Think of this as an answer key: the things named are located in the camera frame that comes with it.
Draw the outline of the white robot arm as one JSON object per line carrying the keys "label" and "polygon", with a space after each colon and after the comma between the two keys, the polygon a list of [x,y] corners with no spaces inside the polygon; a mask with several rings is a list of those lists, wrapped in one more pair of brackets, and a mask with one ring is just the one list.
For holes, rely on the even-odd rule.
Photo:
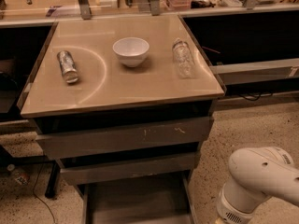
{"label": "white robot arm", "polygon": [[216,202],[217,223],[248,224],[271,197],[299,205],[299,170],[279,147],[241,148],[228,160],[230,178]]}

